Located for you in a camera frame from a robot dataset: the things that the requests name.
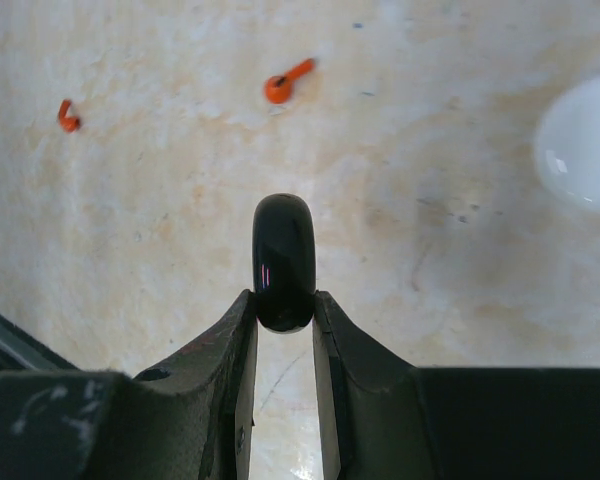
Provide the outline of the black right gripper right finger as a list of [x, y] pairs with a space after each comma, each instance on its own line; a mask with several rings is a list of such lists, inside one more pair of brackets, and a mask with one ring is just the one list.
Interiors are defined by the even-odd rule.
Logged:
[[600, 479], [600, 369], [417, 367], [315, 295], [328, 479]]

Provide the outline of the orange earbud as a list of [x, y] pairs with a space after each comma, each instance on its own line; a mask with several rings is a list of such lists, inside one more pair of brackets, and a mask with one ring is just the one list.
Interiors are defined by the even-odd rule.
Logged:
[[316, 60], [307, 58], [282, 75], [270, 77], [263, 87], [265, 99], [273, 105], [286, 103], [293, 95], [295, 82], [312, 72], [315, 66]]
[[66, 133], [73, 133], [80, 129], [81, 119], [71, 113], [72, 101], [64, 99], [59, 107], [57, 122]]

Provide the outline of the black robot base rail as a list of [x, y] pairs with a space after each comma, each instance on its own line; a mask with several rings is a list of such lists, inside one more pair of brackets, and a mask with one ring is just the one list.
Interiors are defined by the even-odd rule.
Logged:
[[0, 315], [0, 371], [77, 369], [77, 366]]

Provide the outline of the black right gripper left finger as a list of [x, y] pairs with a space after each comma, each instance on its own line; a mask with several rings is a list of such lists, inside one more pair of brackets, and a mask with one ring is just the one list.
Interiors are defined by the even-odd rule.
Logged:
[[0, 479], [245, 479], [257, 326], [244, 291], [136, 376], [0, 371]]

